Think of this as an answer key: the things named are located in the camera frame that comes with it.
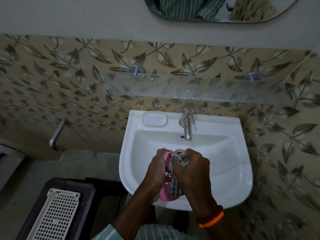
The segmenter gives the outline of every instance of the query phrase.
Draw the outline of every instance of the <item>white wall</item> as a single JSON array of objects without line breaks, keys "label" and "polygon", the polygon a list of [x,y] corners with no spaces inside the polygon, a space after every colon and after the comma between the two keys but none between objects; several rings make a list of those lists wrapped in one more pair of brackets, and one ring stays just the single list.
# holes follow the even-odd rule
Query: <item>white wall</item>
[{"label": "white wall", "polygon": [[1,0],[0,32],[184,44],[312,49],[320,38],[320,0],[298,0],[262,24],[170,22],[144,0]]}]

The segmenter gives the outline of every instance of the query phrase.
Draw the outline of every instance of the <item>faucet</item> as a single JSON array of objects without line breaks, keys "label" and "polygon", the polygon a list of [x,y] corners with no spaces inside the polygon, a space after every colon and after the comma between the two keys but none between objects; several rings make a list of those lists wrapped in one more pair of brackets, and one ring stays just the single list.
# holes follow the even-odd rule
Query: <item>faucet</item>
[{"label": "faucet", "polygon": [[191,137],[191,123],[194,125],[195,121],[193,119],[193,112],[195,110],[195,105],[193,103],[186,102],[184,106],[182,116],[179,120],[179,125],[184,129],[184,140],[185,141],[192,141]]}]

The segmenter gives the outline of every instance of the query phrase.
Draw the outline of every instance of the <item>plastic grate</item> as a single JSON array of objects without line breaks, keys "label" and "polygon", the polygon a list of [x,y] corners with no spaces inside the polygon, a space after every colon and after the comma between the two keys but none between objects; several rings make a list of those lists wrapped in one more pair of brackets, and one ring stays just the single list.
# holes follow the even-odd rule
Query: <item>plastic grate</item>
[{"label": "plastic grate", "polygon": [[80,194],[50,189],[27,240],[64,240],[78,208]]}]

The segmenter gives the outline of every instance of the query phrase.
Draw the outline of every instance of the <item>white sink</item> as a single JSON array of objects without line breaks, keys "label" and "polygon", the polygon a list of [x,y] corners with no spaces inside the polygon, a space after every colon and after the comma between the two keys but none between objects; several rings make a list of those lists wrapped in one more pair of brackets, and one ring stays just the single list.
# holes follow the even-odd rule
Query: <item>white sink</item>
[{"label": "white sink", "polygon": [[[162,128],[145,126],[142,122],[144,113],[150,112],[130,111],[120,154],[120,178],[130,194],[142,182],[157,149],[191,148],[210,160],[211,190],[219,205],[226,209],[249,196],[253,175],[239,118],[195,114],[192,141],[186,141],[180,137],[184,135],[179,126],[181,113],[157,112],[168,117]],[[158,200],[154,204],[191,211],[186,196],[171,202]]]}]

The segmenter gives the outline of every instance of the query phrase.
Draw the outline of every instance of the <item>hand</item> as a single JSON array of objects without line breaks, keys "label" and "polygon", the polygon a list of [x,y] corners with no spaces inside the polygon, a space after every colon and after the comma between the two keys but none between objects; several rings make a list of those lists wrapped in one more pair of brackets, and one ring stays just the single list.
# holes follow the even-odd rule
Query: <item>hand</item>
[{"label": "hand", "polygon": [[141,187],[143,187],[147,193],[151,194],[153,202],[159,199],[159,192],[165,181],[166,171],[163,158],[165,152],[165,148],[157,150],[157,154],[152,158],[146,176],[141,183]]},{"label": "hand", "polygon": [[187,149],[186,154],[189,156],[189,163],[183,167],[174,161],[173,174],[193,212],[197,217],[204,218],[217,208],[211,193],[210,161],[191,149]]}]

